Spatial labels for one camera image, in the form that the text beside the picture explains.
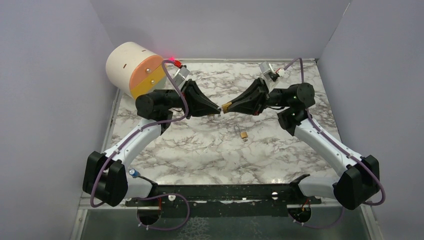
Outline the brass padlock with key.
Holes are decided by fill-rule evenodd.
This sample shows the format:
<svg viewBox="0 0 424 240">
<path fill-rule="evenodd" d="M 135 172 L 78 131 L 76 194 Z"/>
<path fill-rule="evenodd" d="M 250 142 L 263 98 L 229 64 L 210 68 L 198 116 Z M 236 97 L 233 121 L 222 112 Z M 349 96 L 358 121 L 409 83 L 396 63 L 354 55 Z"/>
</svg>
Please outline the brass padlock with key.
<svg viewBox="0 0 424 240">
<path fill-rule="evenodd" d="M 220 117 L 220 115 L 219 115 L 219 114 L 209 114 L 209 115 L 207 116 L 207 118 L 208 118 L 209 120 L 214 120 L 214 119 L 219 118 L 219 117 Z"/>
</svg>

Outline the small brass padlock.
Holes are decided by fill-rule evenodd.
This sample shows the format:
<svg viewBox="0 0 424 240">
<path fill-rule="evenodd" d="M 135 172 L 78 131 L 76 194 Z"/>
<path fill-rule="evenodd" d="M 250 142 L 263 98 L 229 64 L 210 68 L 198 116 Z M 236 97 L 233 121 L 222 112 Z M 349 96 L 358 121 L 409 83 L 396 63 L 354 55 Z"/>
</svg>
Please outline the small brass padlock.
<svg viewBox="0 0 424 240">
<path fill-rule="evenodd" d="M 244 141 L 247 142 L 248 141 L 248 134 L 245 131 L 242 131 L 239 125 L 235 125 L 234 127 L 234 131 L 240 136 L 240 138 Z"/>
</svg>

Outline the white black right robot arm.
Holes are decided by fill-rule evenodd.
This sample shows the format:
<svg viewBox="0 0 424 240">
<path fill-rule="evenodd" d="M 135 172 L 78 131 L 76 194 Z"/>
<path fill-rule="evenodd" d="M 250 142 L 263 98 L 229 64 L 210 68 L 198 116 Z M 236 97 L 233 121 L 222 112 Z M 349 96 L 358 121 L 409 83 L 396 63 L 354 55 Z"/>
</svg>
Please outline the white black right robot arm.
<svg viewBox="0 0 424 240">
<path fill-rule="evenodd" d="M 379 161 L 372 155 L 361 155 L 328 133 L 309 113 L 314 104 L 315 90 L 307 82 L 269 90 L 265 80 L 257 78 L 222 110 L 258 116 L 266 108 L 281 107 L 277 113 L 280 127 L 316 151 L 336 172 L 333 178 L 299 178 L 288 190 L 292 202 L 300 204 L 308 197 L 324 197 L 354 210 L 362 204 L 372 205 L 369 199 L 378 192 L 384 201 Z"/>
</svg>

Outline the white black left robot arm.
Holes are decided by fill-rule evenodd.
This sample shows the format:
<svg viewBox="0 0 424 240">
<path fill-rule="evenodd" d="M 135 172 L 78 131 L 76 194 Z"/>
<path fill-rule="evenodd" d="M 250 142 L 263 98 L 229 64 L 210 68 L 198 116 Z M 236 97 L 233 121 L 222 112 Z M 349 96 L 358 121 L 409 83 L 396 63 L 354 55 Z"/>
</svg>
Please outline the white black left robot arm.
<svg viewBox="0 0 424 240">
<path fill-rule="evenodd" d="M 130 171 L 133 160 L 172 122 L 221 112 L 191 79 L 182 87 L 142 94 L 135 99 L 135 106 L 141 117 L 136 127 L 111 148 L 88 156 L 82 189 L 90 195 L 93 208 L 103 204 L 115 207 L 129 198 L 138 198 L 147 206 L 155 203 L 155 183 L 138 171 Z"/>
</svg>

